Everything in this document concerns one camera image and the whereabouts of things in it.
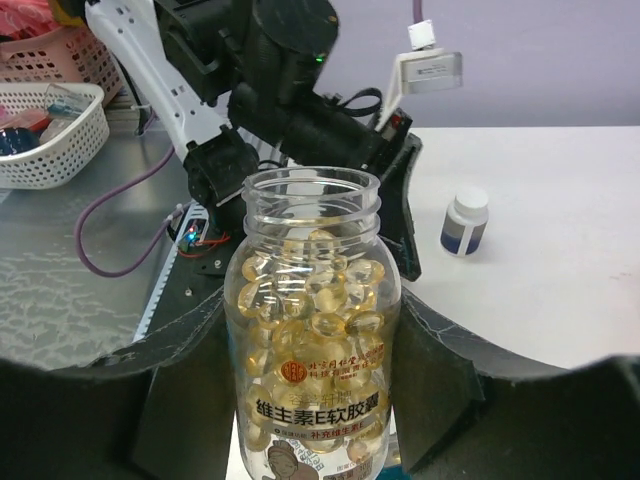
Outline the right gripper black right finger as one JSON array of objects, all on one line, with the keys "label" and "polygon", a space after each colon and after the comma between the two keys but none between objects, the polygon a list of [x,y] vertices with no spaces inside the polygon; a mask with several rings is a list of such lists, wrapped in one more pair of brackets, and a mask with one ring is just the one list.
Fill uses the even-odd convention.
[{"label": "right gripper black right finger", "polygon": [[414,479],[635,479],[639,360],[562,369],[402,294],[392,403]]}]

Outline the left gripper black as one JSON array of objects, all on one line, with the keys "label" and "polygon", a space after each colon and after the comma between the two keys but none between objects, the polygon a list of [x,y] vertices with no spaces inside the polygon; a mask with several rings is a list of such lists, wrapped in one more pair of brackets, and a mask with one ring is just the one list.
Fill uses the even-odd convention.
[{"label": "left gripper black", "polygon": [[391,252],[401,277],[408,281],[416,281],[422,274],[409,204],[409,186],[422,141],[409,134],[412,123],[413,119],[406,112],[393,112],[380,130],[375,129],[373,121],[367,125],[373,141],[367,172],[381,175],[379,235]]}]

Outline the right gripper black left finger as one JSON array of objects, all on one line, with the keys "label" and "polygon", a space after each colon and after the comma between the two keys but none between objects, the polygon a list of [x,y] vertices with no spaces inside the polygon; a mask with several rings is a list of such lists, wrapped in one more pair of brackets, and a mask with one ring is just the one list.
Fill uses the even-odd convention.
[{"label": "right gripper black left finger", "polygon": [[235,410],[223,295],[84,367],[1,363],[5,479],[222,479]]}]

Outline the white bottle cap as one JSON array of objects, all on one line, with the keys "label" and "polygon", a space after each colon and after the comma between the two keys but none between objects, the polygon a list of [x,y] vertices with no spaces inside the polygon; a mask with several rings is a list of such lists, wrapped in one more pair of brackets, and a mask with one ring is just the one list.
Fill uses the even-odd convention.
[{"label": "white bottle cap", "polygon": [[450,254],[466,257],[480,246],[489,219],[489,199],[476,187],[459,189],[449,203],[443,221],[440,244]]}]

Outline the glass pill bottle yellow pills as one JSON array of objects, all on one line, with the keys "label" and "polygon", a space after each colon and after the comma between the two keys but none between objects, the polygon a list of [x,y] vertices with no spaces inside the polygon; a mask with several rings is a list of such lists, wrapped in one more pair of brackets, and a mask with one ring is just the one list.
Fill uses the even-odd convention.
[{"label": "glass pill bottle yellow pills", "polygon": [[224,307],[244,466],[254,479],[373,479],[389,448],[398,267],[379,180],[329,167],[244,185]]}]

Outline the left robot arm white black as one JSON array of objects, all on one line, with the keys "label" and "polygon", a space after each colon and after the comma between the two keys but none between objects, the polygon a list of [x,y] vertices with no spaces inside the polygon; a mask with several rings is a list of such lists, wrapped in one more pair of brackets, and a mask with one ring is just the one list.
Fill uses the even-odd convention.
[{"label": "left robot arm white black", "polygon": [[314,87],[339,33],[327,1],[83,1],[91,32],[143,90],[188,175],[211,235],[244,239],[249,132],[303,166],[348,167],[381,183],[381,237],[403,278],[421,273],[408,187],[422,144],[411,117],[355,109]]}]

